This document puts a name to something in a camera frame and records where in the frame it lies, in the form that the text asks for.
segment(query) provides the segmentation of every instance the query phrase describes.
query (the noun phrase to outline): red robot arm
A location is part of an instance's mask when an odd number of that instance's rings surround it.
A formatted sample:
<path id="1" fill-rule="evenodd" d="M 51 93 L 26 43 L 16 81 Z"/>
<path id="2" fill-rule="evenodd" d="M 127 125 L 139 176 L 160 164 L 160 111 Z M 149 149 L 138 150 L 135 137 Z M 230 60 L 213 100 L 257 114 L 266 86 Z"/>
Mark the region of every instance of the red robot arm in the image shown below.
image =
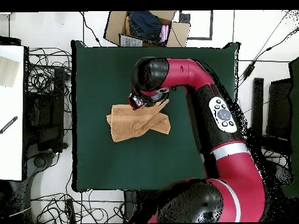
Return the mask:
<path id="1" fill-rule="evenodd" d="M 260 221 L 265 208 L 263 180 L 211 73 L 192 59 L 164 58 L 141 59 L 134 73 L 133 94 L 128 100 L 134 109 L 164 99 L 173 87 L 185 88 L 193 133 L 207 176 L 165 202 L 166 207 L 161 206 L 149 222 Z M 176 219 L 173 212 L 183 202 L 188 204 L 188 213 L 180 215 L 188 217 Z"/>

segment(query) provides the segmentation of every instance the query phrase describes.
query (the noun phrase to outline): green table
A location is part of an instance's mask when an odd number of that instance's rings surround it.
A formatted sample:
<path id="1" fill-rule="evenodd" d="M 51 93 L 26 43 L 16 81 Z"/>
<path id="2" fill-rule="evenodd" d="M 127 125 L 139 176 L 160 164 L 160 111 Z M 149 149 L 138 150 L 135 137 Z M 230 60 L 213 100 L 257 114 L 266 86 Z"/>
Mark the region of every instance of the green table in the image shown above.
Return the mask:
<path id="1" fill-rule="evenodd" d="M 234 98 L 238 46 L 90 48 L 72 41 L 72 64 L 77 72 L 77 121 L 73 127 L 76 135 L 77 126 L 77 190 L 158 190 L 186 178 L 203 178 L 183 89 L 171 93 L 162 110 L 171 123 L 169 135 L 149 130 L 141 137 L 114 143 L 106 115 L 112 105 L 127 104 L 134 65 L 147 56 L 203 60 Z"/>

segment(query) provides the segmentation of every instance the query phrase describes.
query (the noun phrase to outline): white floor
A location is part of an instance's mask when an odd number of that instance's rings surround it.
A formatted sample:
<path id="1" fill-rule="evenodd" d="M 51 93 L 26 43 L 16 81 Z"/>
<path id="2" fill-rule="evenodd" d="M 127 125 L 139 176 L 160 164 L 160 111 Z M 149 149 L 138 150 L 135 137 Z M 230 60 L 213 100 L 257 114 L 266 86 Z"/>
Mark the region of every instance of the white floor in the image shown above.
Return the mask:
<path id="1" fill-rule="evenodd" d="M 86 23 L 93 29 L 102 46 L 115 46 L 103 39 L 108 12 L 85 12 Z M 239 52 L 239 75 L 244 71 L 252 59 L 254 59 L 263 47 L 272 31 L 281 21 L 285 12 L 281 10 L 214 10 L 213 38 L 207 40 L 190 40 L 188 47 L 218 47 L 221 48 L 227 43 L 238 41 L 241 43 Z M 206 37 L 210 20 L 202 18 L 202 23 L 195 23 L 191 20 L 192 28 L 201 27 L 202 37 Z M 298 16 L 288 15 L 281 22 L 277 30 L 271 36 L 264 49 L 282 41 L 285 36 L 299 25 Z M 37 13 L 12 13 L 10 23 L 8 16 L 0 15 L 0 36 L 10 36 L 22 40 L 22 45 L 30 48 L 51 47 L 60 48 L 71 53 L 70 41 L 82 40 L 89 46 L 99 46 L 90 30 L 84 27 L 82 16 L 78 12 L 37 12 Z M 264 101 L 268 101 L 269 85 L 271 81 L 289 78 L 288 62 L 299 57 L 299 34 L 296 33 L 274 49 L 265 52 L 255 65 L 252 75 L 239 88 L 239 99 L 243 111 L 251 108 L 252 81 L 254 78 L 264 78 Z M 65 57 L 51 57 L 51 60 L 65 62 Z M 266 129 L 267 104 L 264 105 L 264 125 Z M 250 125 L 251 112 L 247 112 L 245 117 Z M 71 118 L 65 113 L 65 128 L 69 128 Z M 65 142 L 69 148 L 60 154 L 58 163 L 46 171 L 38 174 L 32 186 L 32 199 L 45 195 L 65 193 L 65 185 L 71 175 L 72 167 L 72 135 L 71 131 L 65 136 Z M 68 193 L 78 202 L 81 201 L 81 194 L 73 192 L 71 183 L 68 185 Z M 89 208 L 89 192 L 82 194 L 83 203 Z M 92 208 L 103 208 L 109 217 L 114 215 L 113 208 L 119 207 L 124 200 L 122 191 L 93 191 L 91 194 Z M 32 201 L 32 212 L 34 217 L 42 211 L 48 204 L 46 200 Z M 80 205 L 74 205 L 76 212 L 80 212 Z M 93 213 L 96 219 L 102 218 L 101 211 Z M 49 214 L 44 214 L 40 221 L 51 219 Z M 105 216 L 99 223 L 107 220 Z M 82 223 L 94 223 L 95 221 L 86 216 Z M 109 223 L 120 223 L 119 217 L 109 220 Z"/>

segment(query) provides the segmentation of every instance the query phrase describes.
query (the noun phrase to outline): folded towel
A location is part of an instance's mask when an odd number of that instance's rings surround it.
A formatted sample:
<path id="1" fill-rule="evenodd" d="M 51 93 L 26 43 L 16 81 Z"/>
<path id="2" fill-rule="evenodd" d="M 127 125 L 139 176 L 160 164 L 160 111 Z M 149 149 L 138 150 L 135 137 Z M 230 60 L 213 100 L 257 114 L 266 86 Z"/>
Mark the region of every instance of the folded towel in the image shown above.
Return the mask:
<path id="1" fill-rule="evenodd" d="M 171 125 L 167 115 L 160 113 L 169 100 L 153 107 L 144 107 L 133 111 L 130 105 L 113 105 L 111 115 L 107 115 L 112 140 L 120 142 L 140 137 L 149 129 L 169 134 Z"/>

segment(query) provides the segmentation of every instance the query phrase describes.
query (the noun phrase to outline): button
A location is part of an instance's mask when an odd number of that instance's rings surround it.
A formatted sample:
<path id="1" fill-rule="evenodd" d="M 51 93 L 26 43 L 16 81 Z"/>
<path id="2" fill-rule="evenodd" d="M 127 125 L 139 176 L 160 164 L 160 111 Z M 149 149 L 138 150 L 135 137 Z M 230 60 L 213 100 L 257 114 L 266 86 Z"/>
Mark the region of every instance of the button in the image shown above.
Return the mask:
<path id="1" fill-rule="evenodd" d="M 230 120 L 231 119 L 231 113 L 226 109 L 221 109 L 217 113 L 217 117 L 221 120 Z"/>

